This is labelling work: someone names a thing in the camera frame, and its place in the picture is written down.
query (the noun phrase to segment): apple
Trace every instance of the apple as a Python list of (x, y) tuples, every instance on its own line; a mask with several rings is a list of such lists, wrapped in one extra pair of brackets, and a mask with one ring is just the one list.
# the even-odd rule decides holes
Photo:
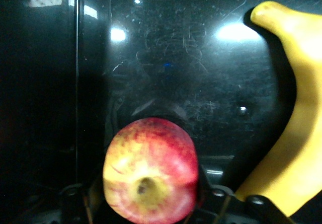
[(112, 139), (103, 167), (107, 203), (134, 223), (171, 224), (194, 208), (198, 161), (188, 133), (160, 118), (145, 118)]

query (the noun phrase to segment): screw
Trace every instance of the screw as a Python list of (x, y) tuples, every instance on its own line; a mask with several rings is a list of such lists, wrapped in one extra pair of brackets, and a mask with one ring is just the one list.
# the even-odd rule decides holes
[(222, 190), (218, 190), (218, 189), (214, 190), (212, 193), (218, 197), (223, 197), (225, 195), (225, 193)]
[(254, 204), (257, 204), (257, 205), (263, 205), (264, 204), (264, 202), (258, 197), (253, 197), (251, 202), (254, 203)]

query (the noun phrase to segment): yellow banana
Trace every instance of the yellow banana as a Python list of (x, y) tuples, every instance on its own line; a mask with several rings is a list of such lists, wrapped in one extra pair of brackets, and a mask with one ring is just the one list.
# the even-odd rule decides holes
[(263, 2), (252, 11), (251, 21), (281, 40), (297, 95), (282, 135), (236, 196), (266, 196), (290, 216), (322, 189), (322, 15)]

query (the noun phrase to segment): red apple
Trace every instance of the red apple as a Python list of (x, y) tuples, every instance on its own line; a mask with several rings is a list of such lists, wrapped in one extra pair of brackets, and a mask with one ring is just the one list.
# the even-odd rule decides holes
[(140, 119), (113, 138), (104, 162), (107, 203), (134, 223), (171, 224), (194, 208), (198, 162), (189, 135), (160, 118)]

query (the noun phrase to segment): banana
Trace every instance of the banana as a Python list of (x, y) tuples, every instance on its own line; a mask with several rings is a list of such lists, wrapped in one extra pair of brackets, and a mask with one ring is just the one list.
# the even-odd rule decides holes
[(236, 197), (266, 196), (290, 216), (322, 190), (322, 15), (269, 1), (254, 8), (251, 21), (281, 40), (297, 95), (282, 135)]

